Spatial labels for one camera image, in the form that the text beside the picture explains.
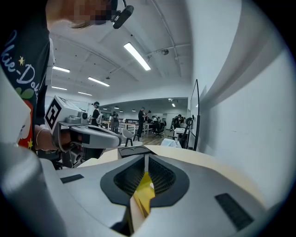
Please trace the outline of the person's left hand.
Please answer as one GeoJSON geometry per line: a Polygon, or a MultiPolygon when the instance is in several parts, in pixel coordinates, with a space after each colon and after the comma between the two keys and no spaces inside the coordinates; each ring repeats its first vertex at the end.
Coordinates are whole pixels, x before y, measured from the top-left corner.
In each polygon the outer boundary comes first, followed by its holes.
{"type": "Polygon", "coordinates": [[[62,147],[68,148],[72,141],[81,142],[82,135],[70,129],[63,129],[61,130],[60,140],[62,147]]]}

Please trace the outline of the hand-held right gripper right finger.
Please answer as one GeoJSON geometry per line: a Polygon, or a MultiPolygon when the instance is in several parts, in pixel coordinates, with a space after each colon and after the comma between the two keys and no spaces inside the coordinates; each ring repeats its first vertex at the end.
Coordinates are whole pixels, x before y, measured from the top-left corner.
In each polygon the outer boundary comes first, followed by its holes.
{"type": "Polygon", "coordinates": [[[248,236],[269,215],[235,175],[163,156],[149,157],[155,197],[136,237],[248,236]]]}

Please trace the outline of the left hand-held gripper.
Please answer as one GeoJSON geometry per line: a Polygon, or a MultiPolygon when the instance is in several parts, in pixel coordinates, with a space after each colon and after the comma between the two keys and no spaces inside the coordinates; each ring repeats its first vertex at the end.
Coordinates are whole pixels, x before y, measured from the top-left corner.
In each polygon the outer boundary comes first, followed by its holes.
{"type": "Polygon", "coordinates": [[[53,97],[44,121],[52,135],[55,151],[46,151],[43,157],[51,160],[55,168],[75,168],[91,158],[99,158],[103,154],[102,148],[118,147],[122,141],[120,135],[90,125],[87,112],[60,96],[53,97]],[[81,136],[81,140],[71,138],[69,147],[63,148],[60,140],[63,129],[70,129],[72,135],[81,136]]]}

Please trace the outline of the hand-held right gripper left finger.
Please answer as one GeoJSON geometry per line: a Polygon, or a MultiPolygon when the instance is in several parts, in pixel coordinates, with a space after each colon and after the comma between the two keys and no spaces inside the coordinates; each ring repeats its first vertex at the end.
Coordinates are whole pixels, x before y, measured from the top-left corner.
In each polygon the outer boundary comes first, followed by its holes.
{"type": "Polygon", "coordinates": [[[128,191],[143,176],[143,155],[82,168],[55,170],[41,159],[52,215],[46,226],[51,237],[122,237],[125,227],[145,236],[145,224],[133,230],[128,191]]]}

